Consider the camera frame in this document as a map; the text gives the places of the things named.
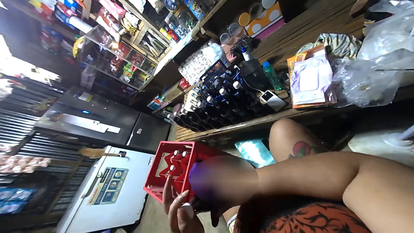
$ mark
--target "refrigerator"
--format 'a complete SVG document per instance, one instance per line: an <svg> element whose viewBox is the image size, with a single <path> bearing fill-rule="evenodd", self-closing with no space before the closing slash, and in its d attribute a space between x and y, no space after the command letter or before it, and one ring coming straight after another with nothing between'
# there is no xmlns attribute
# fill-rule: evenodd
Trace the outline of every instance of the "refrigerator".
<svg viewBox="0 0 414 233"><path fill-rule="evenodd" d="M133 224L141 217L146 192L143 190L154 155L105 147L104 156L86 175L56 233L86 233Z"/></svg>
<svg viewBox="0 0 414 233"><path fill-rule="evenodd" d="M37 131L149 153L155 153L159 142L167 139L170 126L80 87L68 90L35 125Z"/></svg>

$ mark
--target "knee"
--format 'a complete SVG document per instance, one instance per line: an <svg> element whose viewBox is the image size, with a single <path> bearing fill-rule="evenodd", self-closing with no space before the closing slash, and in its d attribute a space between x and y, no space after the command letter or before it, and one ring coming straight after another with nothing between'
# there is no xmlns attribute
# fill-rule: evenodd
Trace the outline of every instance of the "knee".
<svg viewBox="0 0 414 233"><path fill-rule="evenodd" d="M270 135L274 133L282 133L292 130L298 123L296 121L284 118L280 119L277 122L273 123L272 128L270 129Z"/></svg>

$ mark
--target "black refrigerator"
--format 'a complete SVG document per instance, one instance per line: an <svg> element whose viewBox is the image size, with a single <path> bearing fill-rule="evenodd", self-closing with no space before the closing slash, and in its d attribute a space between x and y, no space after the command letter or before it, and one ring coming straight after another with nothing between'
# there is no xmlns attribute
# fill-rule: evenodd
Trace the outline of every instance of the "black refrigerator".
<svg viewBox="0 0 414 233"><path fill-rule="evenodd" d="M170 126L80 87L67 91L35 125L38 131L151 153L167 140Z"/></svg>

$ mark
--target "white chest freezer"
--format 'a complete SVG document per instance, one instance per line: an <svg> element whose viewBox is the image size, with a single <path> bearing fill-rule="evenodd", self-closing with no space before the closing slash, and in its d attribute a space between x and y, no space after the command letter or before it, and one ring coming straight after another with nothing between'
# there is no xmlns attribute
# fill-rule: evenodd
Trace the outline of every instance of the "white chest freezer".
<svg viewBox="0 0 414 233"><path fill-rule="evenodd" d="M133 224L141 217L143 190L154 155L105 147L106 153L126 152L125 158L104 156L82 182L57 233L86 233Z"/></svg>

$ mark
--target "tattoo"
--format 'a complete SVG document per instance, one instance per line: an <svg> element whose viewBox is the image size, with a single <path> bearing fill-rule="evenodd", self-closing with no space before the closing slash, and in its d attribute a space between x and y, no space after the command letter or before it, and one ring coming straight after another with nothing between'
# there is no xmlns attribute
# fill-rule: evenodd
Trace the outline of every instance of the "tattoo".
<svg viewBox="0 0 414 233"><path fill-rule="evenodd" d="M301 158L304 156L310 155L311 151L314 151L316 154L322 153L325 150L317 146L310 146L304 141L299 141L293 146L293 155L289 154L289 158Z"/></svg>

